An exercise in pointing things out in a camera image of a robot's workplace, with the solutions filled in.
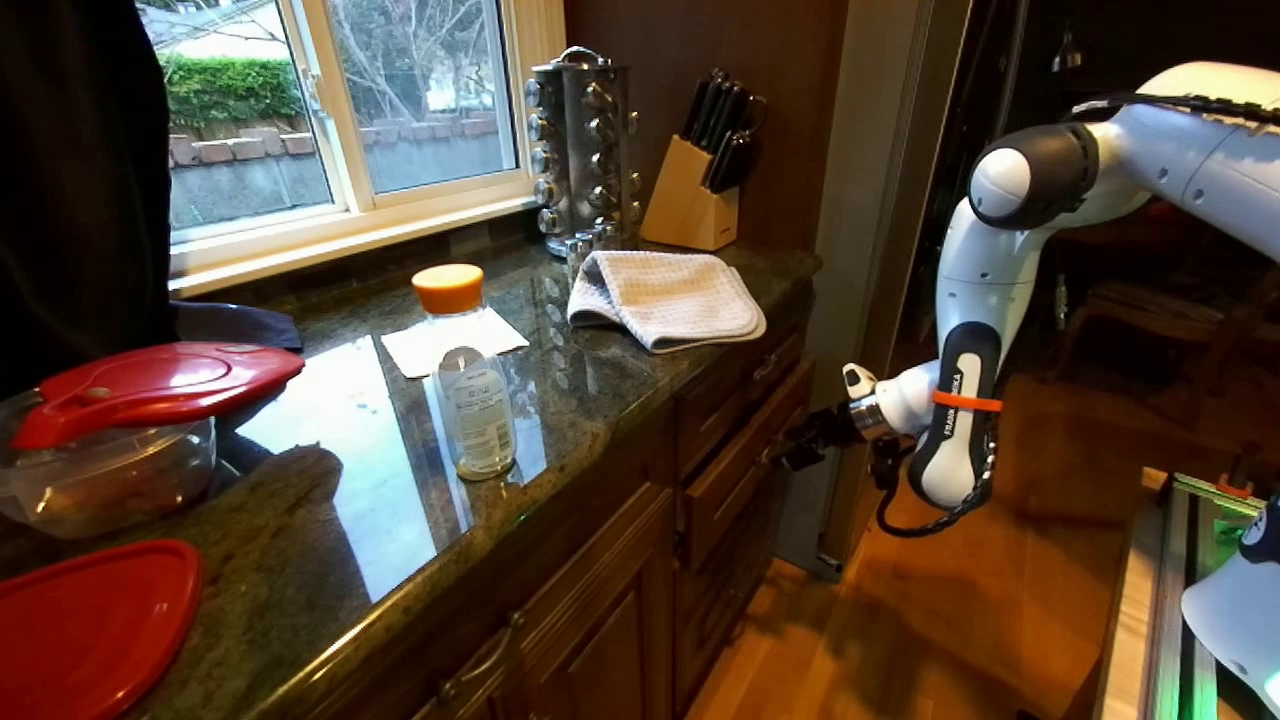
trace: granite countertop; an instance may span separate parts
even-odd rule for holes
[[[726,262],[762,310],[818,273],[805,251],[734,248]],[[295,317],[307,364],[222,436],[228,474],[210,501],[88,546],[0,522],[0,578],[182,537],[204,560],[196,626],[137,716],[252,716],[294,691],[325,691],[726,354],[644,354],[623,328],[567,323],[565,266],[542,244],[480,266],[489,305],[527,338],[503,355],[516,411],[516,468],[503,479],[456,479],[433,394],[405,381],[382,344],[424,323],[409,294],[420,255],[400,255],[337,285],[249,295]]]

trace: cabinet handle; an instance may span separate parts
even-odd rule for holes
[[[473,665],[466,665],[456,678],[449,678],[449,680],[441,685],[441,698],[446,698],[446,701],[456,701],[456,698],[466,691],[466,685],[489,678],[489,671],[509,655],[520,626],[524,626],[524,617],[511,612],[511,617],[509,617],[509,630],[493,641],[493,652],[485,652],[480,660],[473,660]]]

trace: knife block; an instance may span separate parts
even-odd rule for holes
[[[677,248],[726,248],[736,241],[739,192],[709,192],[705,171],[711,158],[683,136],[673,136],[666,169],[655,171],[639,241]]]

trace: glass jar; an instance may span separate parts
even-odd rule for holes
[[[511,406],[509,381],[485,354],[462,344],[446,354],[441,411],[449,456],[462,479],[497,479],[511,468]]]

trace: window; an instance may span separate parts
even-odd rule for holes
[[[137,0],[165,66],[171,287],[534,208],[524,82],[560,0]]]

